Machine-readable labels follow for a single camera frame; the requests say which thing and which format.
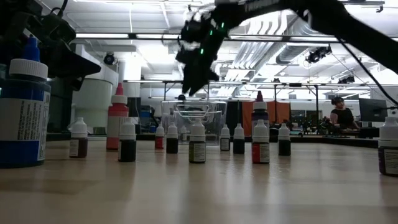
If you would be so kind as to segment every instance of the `ceiling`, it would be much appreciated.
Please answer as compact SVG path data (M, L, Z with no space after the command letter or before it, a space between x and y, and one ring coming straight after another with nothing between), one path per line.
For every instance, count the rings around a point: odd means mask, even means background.
M63 2L63 0L37 1L47 8L60 7ZM188 4L186 0L129 0L129 2L134 3L105 3L96 0L69 1L64 12L64 19L77 32L163 33L168 29L178 32L184 24ZM398 1L385 0L385 2L384 11L381 13L376 13L376 7L350 6L347 9L352 15L375 29L389 36L398 36L398 3L396 3ZM210 1L195 1L193 5L207 3ZM246 21L242 24L245 26L239 26L232 33L320 35L306 26L304 22L296 21L294 18L295 15L290 11L277 12ZM159 74L171 74L173 71L178 71L177 63L174 60L175 55L170 54L170 51L177 50L176 46L166 47L158 40L87 40L85 44L86 49L97 57L103 57L105 52L101 50L101 47L106 45L135 45L143 58L142 74L145 78L159 78ZM229 81L245 78L254 82L265 80L269 82L276 77L280 78L282 82L333 83L337 82L338 77L349 74L346 71L349 68L364 82L370 82L353 58L339 44L331 45L333 55L328 55L311 67L304 62L305 56L308 55L309 50L319 46L309 44L286 47L284 45L280 43L224 42L218 52L219 65L215 65L214 68L219 69L219 74ZM292 57L290 63L276 65L275 57L281 53L290 54L288 55ZM355 53L362 57L365 66L373 71L379 71L375 61L356 49ZM244 68L245 70L234 72L233 68Z

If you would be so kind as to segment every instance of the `paint bottle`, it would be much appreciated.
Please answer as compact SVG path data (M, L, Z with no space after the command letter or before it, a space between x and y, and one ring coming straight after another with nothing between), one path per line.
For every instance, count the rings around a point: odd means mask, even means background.
M118 150L120 126L129 116L127 97L123 95L122 83L118 84L116 94L112 96L112 106L108 110L108 127L106 133L106 149Z
M257 93L257 99L253 103L253 112L251 113L251 133L254 133L254 127L258 120L263 120L267 129L269 129L269 118L267 112L267 103L263 101L261 91Z
M69 144L69 157L85 158L87 156L87 149L87 124L83 121L83 118L77 118L77 121L72 125Z
M134 162L136 160L136 126L132 118L126 118L121 125L119 135L119 162Z
M163 150L164 145L165 145L164 128L162 124L159 124L155 133L155 150Z
M0 167L41 165L51 86L35 38L28 38L22 58L11 60L9 75L0 95Z
M171 122L170 126L167 128L166 153L178 153L178 131L177 127L174 125L174 122Z
M206 135L205 127L198 118L191 127L191 136L189 139L189 162L206 162Z
M185 126L182 126L180 130L180 135L181 135L181 141L186 142L187 141L187 128Z
M380 127L379 170L383 175L398 177L398 123L395 117L386 117Z
M251 156L254 164L269 164L269 135L263 120L258 120L254 127Z
M234 131L234 154L244 154L244 131L241 123L236 125Z
M278 155L290 156L290 148L290 129L287 128L286 124L282 124L282 126L279 128L278 134Z
M226 124L224 124L223 129L221 129L220 150L221 151L231 150L231 136L229 135L229 128Z

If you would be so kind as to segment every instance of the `table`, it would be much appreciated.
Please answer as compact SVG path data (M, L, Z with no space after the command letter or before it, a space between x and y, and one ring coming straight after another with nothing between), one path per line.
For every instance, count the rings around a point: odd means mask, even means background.
M135 163L104 141L86 159L48 142L45 164L0 169L0 223L398 223L398 179L379 175L377 149L293 144L291 157L253 165L208 148L206 164L154 153L139 141Z

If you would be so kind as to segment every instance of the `person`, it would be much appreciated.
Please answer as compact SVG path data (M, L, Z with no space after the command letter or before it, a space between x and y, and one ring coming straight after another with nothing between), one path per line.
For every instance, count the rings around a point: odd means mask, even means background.
M353 113L349 108L345 107L344 99L335 97L331 100L331 104L335 109L330 113L330 121L334 125L340 125L340 129L359 129L359 126L354 121Z

